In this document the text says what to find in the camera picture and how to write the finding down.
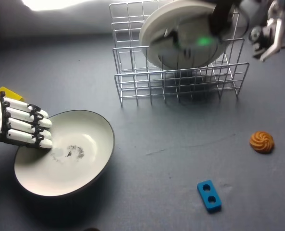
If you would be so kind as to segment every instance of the green light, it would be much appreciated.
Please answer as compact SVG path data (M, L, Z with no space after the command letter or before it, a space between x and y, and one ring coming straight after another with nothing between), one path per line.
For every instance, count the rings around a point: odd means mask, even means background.
M201 46L201 47L202 46L208 46L211 43L213 43L213 38L211 38L211 37L201 37L197 41L197 45Z

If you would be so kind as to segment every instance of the yellow block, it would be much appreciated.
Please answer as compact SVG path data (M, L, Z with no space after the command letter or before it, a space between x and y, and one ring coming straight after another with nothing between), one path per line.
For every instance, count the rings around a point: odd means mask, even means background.
M5 88L5 87L1 87L0 88L0 92L4 91L6 93L6 97L10 98L10 99L14 99L14 100L19 100L24 102L24 99L22 96L20 96L19 94L16 94L15 92Z

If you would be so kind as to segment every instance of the metal wire basket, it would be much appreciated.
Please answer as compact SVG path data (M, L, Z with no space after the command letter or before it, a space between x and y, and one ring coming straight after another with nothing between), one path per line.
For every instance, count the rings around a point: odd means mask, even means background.
M240 63L243 38L235 38L240 14L234 12L234 33L226 43L224 53L202 68L166 71L148 61L148 47L139 46L139 32L145 20L159 7L173 0L150 0L114 3L110 5L112 34L115 44L113 57L117 74L114 76L121 106L123 99L138 100L143 97L162 96L164 101L174 95L192 100L217 92L233 90L239 95L249 63Z

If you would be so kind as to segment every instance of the white robotic hand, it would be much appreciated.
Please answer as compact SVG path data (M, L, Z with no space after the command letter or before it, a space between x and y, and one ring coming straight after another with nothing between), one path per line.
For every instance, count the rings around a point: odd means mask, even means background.
M0 142L32 148L52 147L48 114L39 107L0 93Z

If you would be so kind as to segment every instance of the gray table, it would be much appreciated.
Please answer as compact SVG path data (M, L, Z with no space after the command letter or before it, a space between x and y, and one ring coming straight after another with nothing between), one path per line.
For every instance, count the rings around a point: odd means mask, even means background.
M95 111L112 124L116 146L102 177L79 196L47 201L15 181L16 147L0 143L0 231L285 231L285 51L261 64L251 47L239 100L164 104L125 101L113 81L112 39L83 36L0 46L0 86L50 115ZM275 140L254 152L252 132ZM197 183L211 179L223 202L206 212Z

